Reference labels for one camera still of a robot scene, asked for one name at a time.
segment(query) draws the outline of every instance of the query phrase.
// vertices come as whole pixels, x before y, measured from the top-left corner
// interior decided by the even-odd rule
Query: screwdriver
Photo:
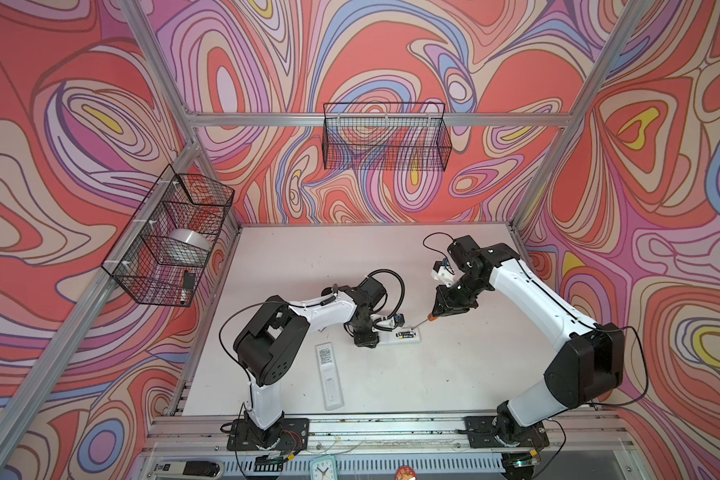
[[[425,324],[426,322],[433,322],[433,321],[435,321],[435,320],[437,320],[437,319],[438,319],[438,318],[437,318],[436,316],[432,316],[432,314],[430,313],[429,315],[427,315],[427,319],[426,319],[425,321],[423,321],[423,322],[421,322],[421,323],[417,323],[416,326],[413,327],[413,329],[417,328],[419,325]]]

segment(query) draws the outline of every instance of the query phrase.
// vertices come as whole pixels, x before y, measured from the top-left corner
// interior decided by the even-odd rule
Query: black wire mesh basket
[[[169,185],[134,242],[121,258],[106,260],[102,267],[135,302],[190,306],[235,191],[203,175],[166,171],[173,174]]]
[[[323,167],[445,171],[451,137],[444,112],[436,101],[323,104]]]

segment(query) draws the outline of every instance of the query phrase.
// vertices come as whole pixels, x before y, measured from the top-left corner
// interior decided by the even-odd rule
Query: teal clock
[[[338,480],[336,459],[333,455],[317,457],[309,462],[309,477],[311,480]]]

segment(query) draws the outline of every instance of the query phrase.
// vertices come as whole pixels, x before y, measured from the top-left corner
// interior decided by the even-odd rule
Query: patterned wallpaper
[[[720,1],[653,5],[522,236],[568,301],[640,331],[650,390],[620,414],[656,478],[720,479]],[[627,339],[608,402],[645,385]]]
[[[163,0],[150,21],[190,110],[426,101],[565,112],[621,1]],[[554,128],[453,128],[445,173],[326,172],[321,128],[200,132],[246,223],[505,221]]]
[[[0,1],[0,409],[181,149],[115,2]],[[113,294],[2,480],[124,475],[223,247],[189,309]]]

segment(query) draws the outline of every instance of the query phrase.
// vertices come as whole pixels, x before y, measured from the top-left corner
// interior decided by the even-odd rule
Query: white table
[[[432,310],[438,284],[429,273],[438,255],[423,248],[422,239],[436,231],[471,235],[480,246],[513,245],[503,224],[244,228],[183,415],[238,413],[249,398],[247,378],[222,350],[219,328],[232,313],[271,295],[308,300],[333,283],[356,286],[372,270],[389,268],[405,282],[400,312],[406,324],[421,322]],[[427,241],[439,250],[448,243],[443,235]],[[398,283],[387,274],[376,278],[389,292],[382,311],[389,312],[397,302]],[[504,294],[483,292],[478,303],[469,313],[423,324],[422,342],[414,345],[357,348],[341,325],[309,334],[280,381],[285,412],[326,412],[315,351],[324,342],[333,343],[345,403],[331,413],[496,408],[541,379],[554,351]],[[241,313],[224,329],[231,352],[257,309]]]

